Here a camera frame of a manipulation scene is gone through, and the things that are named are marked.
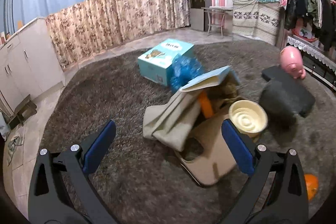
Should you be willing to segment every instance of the tile floor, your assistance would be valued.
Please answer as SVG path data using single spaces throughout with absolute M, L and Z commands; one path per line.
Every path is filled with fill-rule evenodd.
M 154 47 L 167 38 L 175 38 L 186 42 L 192 42 L 193 44 L 245 40 L 245 38 L 241 36 L 232 34 L 225 34 L 224 37 L 221 37 L 221 35 L 216 32 L 211 32 L 210 36 L 207 37 L 206 33 L 193 31 L 190 28 L 158 33 L 150 37 L 144 37 L 129 42 L 123 46 L 103 51 L 99 54 L 93 54 L 89 58 L 85 58 L 79 63 L 73 64 L 64 71 L 66 85 L 79 69 L 90 63 L 106 58 L 113 58 L 137 49 Z M 44 127 L 52 114 L 63 89 L 64 88 L 49 91 L 49 94 L 43 100 L 36 103 L 38 107 L 37 114 L 30 117 L 23 127 L 14 129 L 8 138 L 10 139 L 14 134 L 21 134 L 24 136 L 24 144 L 18 147 L 9 166 L 6 162 L 7 158 L 5 150 L 3 173 L 5 189 L 8 195 L 26 218 L 28 217 L 30 180 L 36 161 L 36 155 L 38 153 L 39 143 L 43 136 Z

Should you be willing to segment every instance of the gray shaggy rug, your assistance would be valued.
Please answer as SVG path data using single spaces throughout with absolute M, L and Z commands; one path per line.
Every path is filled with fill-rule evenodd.
M 239 92 L 258 101 L 266 82 L 261 71 L 276 65 L 279 50 L 261 41 L 220 42 L 195 46 L 196 57 L 209 71 L 232 65 L 242 82 Z M 143 78 L 137 57 L 143 51 L 90 64 L 81 69 L 61 94 L 40 147 L 60 152 L 80 143 L 113 117 L 117 136 L 97 172 L 90 177 L 104 202 L 124 224 L 215 223 L 234 203 L 247 176 L 236 167 L 218 184 L 201 188 L 171 162 L 172 151 L 142 136 L 146 107 L 167 103 L 169 88 Z M 317 175 L 320 188 L 310 202 L 312 216 L 335 181 L 335 107 L 310 75 L 304 84 L 316 98 L 312 113 L 299 117 L 291 130 L 270 123 L 261 143 L 276 151 L 295 148 L 305 173 Z M 85 212 L 69 179 L 66 187 L 75 207 Z M 272 183 L 270 176 L 255 210 L 261 209 Z

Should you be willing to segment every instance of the cabinet door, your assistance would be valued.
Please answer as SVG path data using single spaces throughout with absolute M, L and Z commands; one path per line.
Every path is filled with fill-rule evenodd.
M 64 74 L 44 19 L 38 19 L 23 30 L 19 39 L 42 92 L 63 81 Z
M 13 111 L 24 99 L 5 65 L 0 66 L 0 91 Z
M 26 61 L 21 44 L 9 52 L 7 69 L 24 98 L 30 94 L 31 98 L 34 99 L 42 94 L 42 90 Z

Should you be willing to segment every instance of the blue plush toy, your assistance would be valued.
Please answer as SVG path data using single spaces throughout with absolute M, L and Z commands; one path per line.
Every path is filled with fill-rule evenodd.
M 172 62 L 173 76 L 170 80 L 171 90 L 178 91 L 181 87 L 197 76 L 204 74 L 200 62 L 196 58 L 176 55 Z

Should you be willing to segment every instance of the pink toy pig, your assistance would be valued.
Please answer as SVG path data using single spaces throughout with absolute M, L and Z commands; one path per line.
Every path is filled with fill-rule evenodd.
M 280 52 L 281 68 L 289 73 L 294 79 L 306 77 L 306 70 L 303 68 L 303 60 L 300 51 L 293 47 L 287 46 Z

